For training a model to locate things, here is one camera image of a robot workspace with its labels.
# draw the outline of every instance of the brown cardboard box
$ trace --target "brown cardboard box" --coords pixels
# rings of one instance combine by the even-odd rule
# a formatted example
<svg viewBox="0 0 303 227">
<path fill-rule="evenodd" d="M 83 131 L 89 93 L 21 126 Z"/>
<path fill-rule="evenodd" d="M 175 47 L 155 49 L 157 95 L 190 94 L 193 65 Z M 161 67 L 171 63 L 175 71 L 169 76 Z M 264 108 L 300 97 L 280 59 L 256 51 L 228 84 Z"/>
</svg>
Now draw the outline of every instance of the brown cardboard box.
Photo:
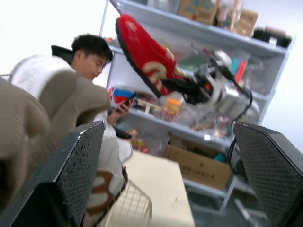
<svg viewBox="0 0 303 227">
<path fill-rule="evenodd" d="M 214 152 L 211 149 L 203 148 L 204 152 Z M 194 144 L 190 143 L 188 149 L 193 149 Z M 163 155 L 164 158 L 178 162 L 182 176 L 185 179 L 207 185 L 223 191 L 232 174 L 228 164 L 214 159 L 197 155 L 187 150 L 183 150 L 168 145 Z"/>
<path fill-rule="evenodd" d="M 198 6 L 195 2 L 195 0 L 181 0 L 178 14 L 211 25 L 218 10 L 219 1 L 217 0 L 216 4 L 209 5 L 207 0 L 199 0 Z"/>
<path fill-rule="evenodd" d="M 258 19 L 258 13 L 243 10 L 239 21 L 235 25 L 238 34 L 250 37 Z"/>
</svg>

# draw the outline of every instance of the wire basket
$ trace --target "wire basket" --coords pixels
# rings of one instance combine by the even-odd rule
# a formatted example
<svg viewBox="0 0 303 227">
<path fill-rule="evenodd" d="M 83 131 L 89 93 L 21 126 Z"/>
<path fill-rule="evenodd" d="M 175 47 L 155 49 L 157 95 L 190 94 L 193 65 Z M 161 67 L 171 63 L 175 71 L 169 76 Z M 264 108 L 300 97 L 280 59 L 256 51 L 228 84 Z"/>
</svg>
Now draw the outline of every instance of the wire basket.
<svg viewBox="0 0 303 227">
<path fill-rule="evenodd" d="M 150 227 L 152 201 L 132 181 L 108 213 L 102 227 Z"/>
</svg>

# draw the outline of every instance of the brown pattern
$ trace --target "brown pattern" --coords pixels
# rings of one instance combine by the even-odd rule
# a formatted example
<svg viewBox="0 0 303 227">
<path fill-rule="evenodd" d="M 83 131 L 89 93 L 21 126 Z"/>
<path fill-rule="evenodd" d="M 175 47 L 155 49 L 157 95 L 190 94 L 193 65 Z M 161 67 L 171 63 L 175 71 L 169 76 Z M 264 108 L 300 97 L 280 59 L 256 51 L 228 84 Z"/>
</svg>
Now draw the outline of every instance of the brown pattern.
<svg viewBox="0 0 303 227">
<path fill-rule="evenodd" d="M 102 213 L 106 208 L 109 207 L 109 205 L 114 201 L 114 195 L 109 191 L 109 184 L 111 180 L 113 179 L 114 175 L 108 171 L 97 171 L 96 177 L 103 177 L 104 182 L 101 185 L 98 185 L 94 187 L 92 194 L 107 194 L 107 200 L 105 203 L 92 207 L 87 208 L 86 211 L 90 216 L 93 216 L 95 214 Z"/>
</svg>

